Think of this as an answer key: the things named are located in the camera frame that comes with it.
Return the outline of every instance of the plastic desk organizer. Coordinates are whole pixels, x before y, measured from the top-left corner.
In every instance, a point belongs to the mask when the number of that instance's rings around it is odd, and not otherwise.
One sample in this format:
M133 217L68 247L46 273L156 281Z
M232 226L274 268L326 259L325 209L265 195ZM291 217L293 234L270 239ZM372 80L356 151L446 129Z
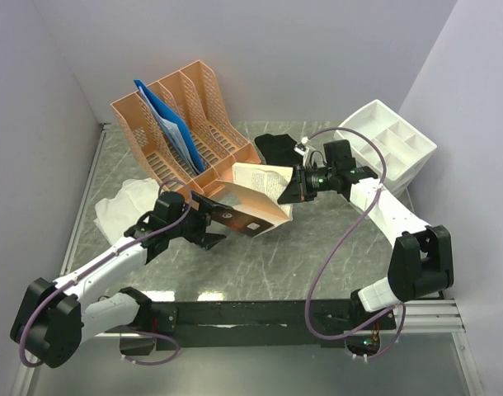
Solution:
M206 168L196 176L186 166L143 98L133 92L111 106L136 160L158 183L177 178L217 200L225 193L218 179L231 180L234 163L261 163L253 144L230 124L217 78L206 64L198 60L147 87L185 121ZM187 197L178 183L168 187Z

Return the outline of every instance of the file organizer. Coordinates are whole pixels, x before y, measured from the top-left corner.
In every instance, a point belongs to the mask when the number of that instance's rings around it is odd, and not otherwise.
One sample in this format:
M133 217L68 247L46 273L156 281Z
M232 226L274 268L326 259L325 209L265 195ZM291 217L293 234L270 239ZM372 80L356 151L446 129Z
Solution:
M228 119L217 78L211 68L196 61L147 87L168 105L190 129L206 171L196 176L169 144L138 92L111 104L136 160L157 182L177 178L191 190L212 199L225 192L234 163L261 163L247 139ZM169 186L187 196L179 184Z
M380 149L388 167L384 184L395 196L406 189L436 149L435 143L379 100L363 106L340 126L361 132ZM381 176L379 157L364 140L339 130L335 139L348 139L356 161Z

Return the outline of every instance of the black cloth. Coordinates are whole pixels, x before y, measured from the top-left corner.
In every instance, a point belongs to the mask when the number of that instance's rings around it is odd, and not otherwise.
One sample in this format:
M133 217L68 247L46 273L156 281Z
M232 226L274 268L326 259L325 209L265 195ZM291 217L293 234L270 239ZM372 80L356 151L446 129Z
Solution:
M268 165L278 167L303 165L303 156L294 151L297 142L287 134L262 134L255 138L255 144Z

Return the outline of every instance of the white sticker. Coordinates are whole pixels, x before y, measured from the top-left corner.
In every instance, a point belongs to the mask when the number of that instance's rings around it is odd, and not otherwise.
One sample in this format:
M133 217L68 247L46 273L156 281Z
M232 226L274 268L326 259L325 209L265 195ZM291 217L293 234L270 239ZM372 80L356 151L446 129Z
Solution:
M260 225L257 223L250 223L247 227L249 229L253 229L255 231L256 229L258 229L260 227Z

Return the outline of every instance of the book page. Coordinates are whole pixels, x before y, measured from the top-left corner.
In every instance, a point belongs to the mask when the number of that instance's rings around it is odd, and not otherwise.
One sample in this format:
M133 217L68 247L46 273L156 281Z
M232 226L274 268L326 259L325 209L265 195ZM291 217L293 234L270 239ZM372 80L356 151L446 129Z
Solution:
M234 163L232 170L235 184L263 193L292 219L292 205L278 205L277 199L292 179L293 168Z

